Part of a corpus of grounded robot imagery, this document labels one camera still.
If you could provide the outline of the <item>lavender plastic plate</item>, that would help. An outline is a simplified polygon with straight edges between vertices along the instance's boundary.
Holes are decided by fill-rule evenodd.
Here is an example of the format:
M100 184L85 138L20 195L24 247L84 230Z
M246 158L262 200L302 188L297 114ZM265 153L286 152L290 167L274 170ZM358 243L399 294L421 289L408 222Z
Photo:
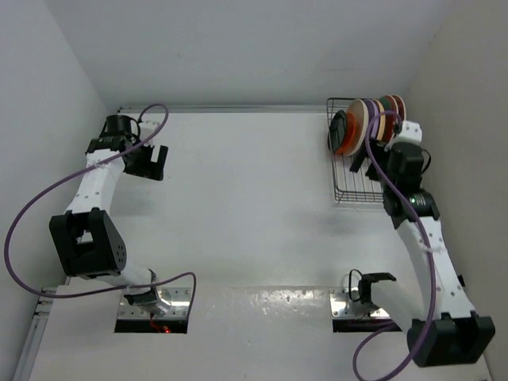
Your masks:
M379 119L376 118L376 115L379 113L379 106L375 100L370 98L364 99L364 103L368 110L368 125L371 125L371 128L368 129L367 136L369 136L371 140L377 140Z

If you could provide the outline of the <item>red teal flower plate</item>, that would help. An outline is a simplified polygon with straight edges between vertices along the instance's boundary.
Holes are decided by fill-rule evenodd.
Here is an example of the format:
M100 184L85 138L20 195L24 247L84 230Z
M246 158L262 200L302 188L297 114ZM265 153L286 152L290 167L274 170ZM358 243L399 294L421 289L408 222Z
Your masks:
M387 100L391 105L391 110L396 111L398 116L404 121L406 119L406 104L403 98L399 95L387 95Z

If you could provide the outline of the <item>dark green plate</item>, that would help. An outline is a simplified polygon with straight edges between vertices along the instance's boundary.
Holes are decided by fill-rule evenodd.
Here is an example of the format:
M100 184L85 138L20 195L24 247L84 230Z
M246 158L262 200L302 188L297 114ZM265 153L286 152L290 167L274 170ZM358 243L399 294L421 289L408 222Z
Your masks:
M385 97L379 98L380 103L383 105L384 111L392 111L390 101ZM383 142L388 142L391 138L394 127L394 117L391 114L385 114L385 129L383 132Z

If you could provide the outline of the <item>cream bear plate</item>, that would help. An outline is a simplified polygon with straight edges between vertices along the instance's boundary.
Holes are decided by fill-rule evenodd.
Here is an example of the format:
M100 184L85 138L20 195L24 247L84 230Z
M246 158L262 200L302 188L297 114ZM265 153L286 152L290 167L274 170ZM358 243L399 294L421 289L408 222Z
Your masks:
M344 150L344 155L352 156L360 149L368 125L368 108L365 101L360 98L353 100L346 114L348 121L352 122L352 137Z

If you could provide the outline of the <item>orange plate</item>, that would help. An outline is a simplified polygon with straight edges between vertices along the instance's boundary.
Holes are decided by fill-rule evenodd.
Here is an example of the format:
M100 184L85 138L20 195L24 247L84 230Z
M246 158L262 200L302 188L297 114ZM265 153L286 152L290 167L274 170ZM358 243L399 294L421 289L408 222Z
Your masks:
M337 154L344 155L353 144L353 138L356 133L356 119L351 113L346 113L346 129L344 139L342 140L341 146L337 150Z

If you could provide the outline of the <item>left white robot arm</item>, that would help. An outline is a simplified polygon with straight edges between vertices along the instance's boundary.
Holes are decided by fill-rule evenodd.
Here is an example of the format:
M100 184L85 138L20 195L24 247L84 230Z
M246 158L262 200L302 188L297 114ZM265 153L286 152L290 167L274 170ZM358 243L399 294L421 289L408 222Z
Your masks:
M131 306L162 317L171 309L170 294L155 285L156 273L136 265L127 256L121 234L109 216L121 174L160 181L168 148L161 146L156 160L153 146L144 145L119 157L140 142L139 121L111 115L98 138L87 149L87 173L66 211L51 218L50 233L66 275L97 279L121 286Z

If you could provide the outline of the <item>peach beige plate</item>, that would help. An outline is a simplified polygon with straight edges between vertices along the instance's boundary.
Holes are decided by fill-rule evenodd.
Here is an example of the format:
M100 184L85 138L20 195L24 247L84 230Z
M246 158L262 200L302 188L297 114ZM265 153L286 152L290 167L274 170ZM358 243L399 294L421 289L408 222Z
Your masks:
M386 127L386 116L383 114L385 112L385 108L380 100L374 99L374 102L375 102L377 109L379 111L378 127L376 130L375 139L377 141L382 141L384 132L385 132L385 127Z

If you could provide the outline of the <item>black plate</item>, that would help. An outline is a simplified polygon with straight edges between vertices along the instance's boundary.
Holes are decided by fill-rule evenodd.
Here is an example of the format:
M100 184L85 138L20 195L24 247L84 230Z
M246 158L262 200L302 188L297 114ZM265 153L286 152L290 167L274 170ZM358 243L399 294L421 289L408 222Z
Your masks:
M339 110L334 114L329 124L328 146L332 153L337 153L341 148L347 130L347 114L343 110Z

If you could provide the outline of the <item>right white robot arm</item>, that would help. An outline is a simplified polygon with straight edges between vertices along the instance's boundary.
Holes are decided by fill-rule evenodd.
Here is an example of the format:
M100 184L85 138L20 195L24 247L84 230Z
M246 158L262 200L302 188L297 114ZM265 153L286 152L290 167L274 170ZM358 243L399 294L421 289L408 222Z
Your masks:
M429 154L417 144L364 149L383 190L383 207L414 267L421 297L408 294L388 272L364 273L356 302L383 308L406 334L420 368L474 364L495 335L464 292L441 231L440 211L421 186Z

